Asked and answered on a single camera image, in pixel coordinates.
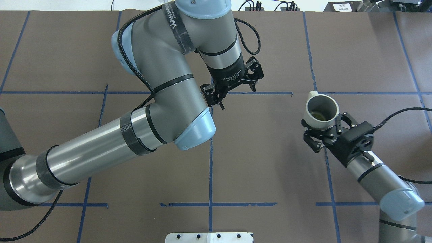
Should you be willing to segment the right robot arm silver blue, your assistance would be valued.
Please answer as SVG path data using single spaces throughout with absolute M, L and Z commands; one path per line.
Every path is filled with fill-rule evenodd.
M 425 205 L 413 180 L 403 179 L 372 152 L 374 132 L 348 113 L 332 120 L 310 112 L 301 120 L 304 141 L 318 153 L 327 148 L 379 205 L 380 243 L 430 243 L 417 232 L 417 212 Z

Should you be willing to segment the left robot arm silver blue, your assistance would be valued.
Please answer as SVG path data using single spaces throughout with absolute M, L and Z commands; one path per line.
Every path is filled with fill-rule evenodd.
M 128 20 L 112 37 L 122 66 L 149 97 L 116 120 L 27 154 L 1 110 L 1 210 L 39 206 L 66 189 L 173 142 L 194 148 L 215 134 L 209 108 L 227 93 L 263 77 L 244 63 L 229 0 L 175 0 Z

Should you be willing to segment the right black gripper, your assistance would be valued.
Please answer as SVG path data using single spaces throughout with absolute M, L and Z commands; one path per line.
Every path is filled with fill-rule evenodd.
M 341 134 L 335 142 L 331 142 L 333 132 L 321 130 L 306 130 L 303 140 L 315 153 L 332 143 L 329 146 L 330 152 L 347 168 L 355 157 L 372 149 L 374 127 L 370 123 L 358 124 L 347 112 L 339 113 L 335 123 L 337 134 Z

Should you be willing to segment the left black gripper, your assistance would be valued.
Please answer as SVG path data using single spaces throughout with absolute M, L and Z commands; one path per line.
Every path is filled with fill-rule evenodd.
M 264 78 L 261 64 L 256 57 L 250 57 L 244 65 L 244 59 L 238 58 L 232 65 L 225 68 L 212 68 L 207 66 L 214 84 L 203 84 L 200 89 L 204 95 L 208 107 L 219 105 L 222 110 L 225 106 L 222 100 L 226 97 L 226 89 L 235 88 L 244 78 L 244 84 L 248 84 L 252 92 L 256 92 L 256 84 Z

